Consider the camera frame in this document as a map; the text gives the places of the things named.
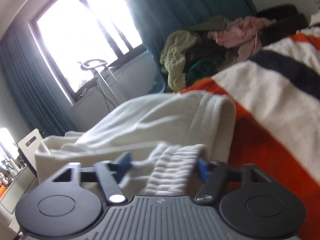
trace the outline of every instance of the orange object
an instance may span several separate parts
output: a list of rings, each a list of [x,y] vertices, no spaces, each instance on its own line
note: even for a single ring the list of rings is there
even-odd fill
[[[201,80],[181,93],[192,90],[205,90],[218,95],[228,94],[210,78]],[[320,239],[320,186],[288,150],[262,128],[249,112],[235,100],[234,102],[236,103],[236,125],[228,163],[234,167],[255,163],[265,173],[297,195],[307,209],[307,218],[299,237],[303,240]]]
[[[1,198],[2,195],[5,193],[6,190],[7,190],[6,187],[3,186],[3,185],[1,185],[1,187],[0,187],[0,198]]]

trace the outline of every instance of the garment steamer pole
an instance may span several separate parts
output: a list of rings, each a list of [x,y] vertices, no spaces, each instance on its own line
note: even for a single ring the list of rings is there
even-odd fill
[[[111,87],[106,82],[106,80],[103,78],[103,76],[96,70],[96,68],[102,67],[102,66],[105,67],[107,76],[110,76],[113,79],[114,85],[122,93],[122,95],[124,97],[124,100],[119,99],[119,97],[114,93],[114,91],[111,89]],[[114,104],[108,99],[108,97],[107,97],[107,95],[105,93],[105,90],[103,89],[103,85],[101,83],[101,80],[105,84],[106,89],[109,90],[113,94],[113,96],[115,98],[116,105],[114,105],[114,107],[119,106],[124,101],[128,101],[130,99],[129,96],[127,95],[127,93],[122,88],[122,86],[119,85],[117,78],[109,70],[109,68],[107,66],[107,62],[105,60],[102,60],[102,59],[91,59],[91,60],[88,60],[86,62],[82,62],[81,63],[81,69],[85,70],[85,71],[90,70],[92,72],[92,74],[94,76],[94,79],[95,79],[95,81],[97,83],[98,90],[100,90],[100,92],[103,94],[103,98],[104,98],[104,101],[105,101],[105,103],[107,105],[107,108],[108,108],[109,112],[111,112],[109,103],[111,103],[112,105],[114,105]]]

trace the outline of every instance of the garment steamer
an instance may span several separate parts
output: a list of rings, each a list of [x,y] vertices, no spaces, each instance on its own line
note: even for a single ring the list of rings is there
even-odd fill
[[[123,95],[124,100],[119,99],[119,97],[114,93],[114,91],[110,88],[110,86],[108,85],[108,83],[106,82],[106,80],[103,78],[103,76],[96,70],[96,68],[98,67],[105,67],[105,71],[107,76],[109,76],[110,78],[112,78],[115,86],[117,87],[117,89],[119,90],[119,92]],[[102,59],[91,59],[88,60],[86,62],[82,62],[81,63],[81,69],[88,71],[90,70],[94,76],[94,79],[97,83],[97,88],[98,90],[102,93],[104,101],[107,105],[108,111],[111,112],[111,108],[110,108],[110,104],[116,108],[116,106],[119,106],[121,103],[123,103],[124,101],[128,101],[130,98],[128,97],[127,93],[124,91],[124,89],[121,87],[121,85],[119,85],[117,78],[114,76],[114,74],[109,70],[108,66],[107,66],[107,62],[105,60]],[[106,90],[110,91],[112,93],[112,95],[114,96],[114,100],[116,102],[116,105],[110,100],[108,99],[105,90],[103,89],[103,85],[101,83],[102,82],[105,84]]]
[[[254,165],[230,168],[198,160],[203,188],[189,196],[142,196],[128,200],[118,183],[131,154],[93,168],[69,163],[23,197],[16,219],[24,240],[298,240],[303,202]],[[103,199],[81,188],[98,182]],[[225,193],[229,182],[240,188]]]

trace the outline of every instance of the bed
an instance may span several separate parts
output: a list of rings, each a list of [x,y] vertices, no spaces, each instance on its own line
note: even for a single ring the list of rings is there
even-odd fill
[[[205,90],[234,100],[228,163],[255,163],[304,202],[303,240],[320,239],[319,50],[320,27],[314,26],[182,91]]]

